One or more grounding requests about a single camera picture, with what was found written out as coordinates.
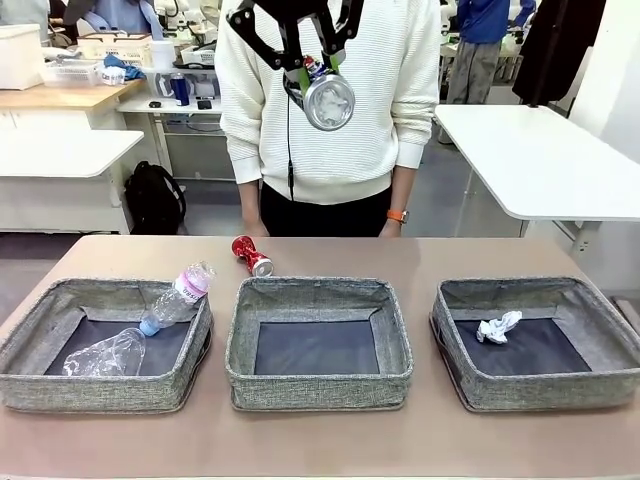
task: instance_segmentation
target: white sweater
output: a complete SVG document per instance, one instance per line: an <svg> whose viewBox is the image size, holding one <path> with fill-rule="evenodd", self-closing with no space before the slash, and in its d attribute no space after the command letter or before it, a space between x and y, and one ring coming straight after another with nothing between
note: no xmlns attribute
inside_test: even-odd
<svg viewBox="0 0 640 480"><path fill-rule="evenodd" d="M358 36L347 41L340 66L356 95L355 112L334 132L315 129L292 101L287 105L283 70L272 70L224 20L239 2L223 3L216 51L222 128L238 183L263 178L289 198L287 108L296 201L359 200L388 188L394 166L418 168L438 102L438 0L365 0ZM334 24L341 4L329 0ZM255 12L258 35L282 49L275 20L257 6ZM322 58L311 20L299 28L303 53Z"/></svg>

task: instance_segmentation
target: pink label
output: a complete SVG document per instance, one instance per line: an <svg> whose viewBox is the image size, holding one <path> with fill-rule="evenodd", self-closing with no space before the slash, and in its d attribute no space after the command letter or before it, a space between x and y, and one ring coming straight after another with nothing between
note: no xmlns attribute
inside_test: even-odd
<svg viewBox="0 0 640 480"><path fill-rule="evenodd" d="M184 273L176 279L174 286L175 289L180 292L185 302L191 304L196 303L207 293L192 284Z"/></svg>

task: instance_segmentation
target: gray basket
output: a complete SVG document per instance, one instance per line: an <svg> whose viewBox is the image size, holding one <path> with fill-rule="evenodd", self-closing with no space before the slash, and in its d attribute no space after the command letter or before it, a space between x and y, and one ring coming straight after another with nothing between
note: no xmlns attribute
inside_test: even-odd
<svg viewBox="0 0 640 480"><path fill-rule="evenodd" d="M378 410L403 405L413 358L388 283L250 278L225 366L241 410Z"/></svg>
<svg viewBox="0 0 640 480"><path fill-rule="evenodd" d="M480 320L523 320L506 345L474 338ZM431 318L461 400L472 411L611 407L640 384L640 338L594 288L573 278L455 280Z"/></svg>
<svg viewBox="0 0 640 480"><path fill-rule="evenodd" d="M179 409L208 348L209 302L147 339L138 377L62 376L70 353L137 327L171 283L63 280L52 285L0 350L7 407L32 412L161 413Z"/></svg>

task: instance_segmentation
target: orange watch strap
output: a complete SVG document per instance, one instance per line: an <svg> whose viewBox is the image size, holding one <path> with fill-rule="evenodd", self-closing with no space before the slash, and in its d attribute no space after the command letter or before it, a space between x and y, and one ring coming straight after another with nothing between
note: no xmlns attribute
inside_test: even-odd
<svg viewBox="0 0 640 480"><path fill-rule="evenodd" d="M390 218L391 220L395 220L396 222L404 223L404 217L405 217L404 212L400 212L398 210L389 210L387 212L387 218Z"/></svg>

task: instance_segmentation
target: wristwatch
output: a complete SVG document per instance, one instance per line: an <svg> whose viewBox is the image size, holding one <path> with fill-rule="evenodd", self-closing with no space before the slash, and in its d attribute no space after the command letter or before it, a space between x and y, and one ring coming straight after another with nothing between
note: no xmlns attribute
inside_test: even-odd
<svg viewBox="0 0 640 480"><path fill-rule="evenodd" d="M387 212L387 218L400 222L404 225L409 220L409 212L406 210L404 212L399 210L389 210Z"/></svg>

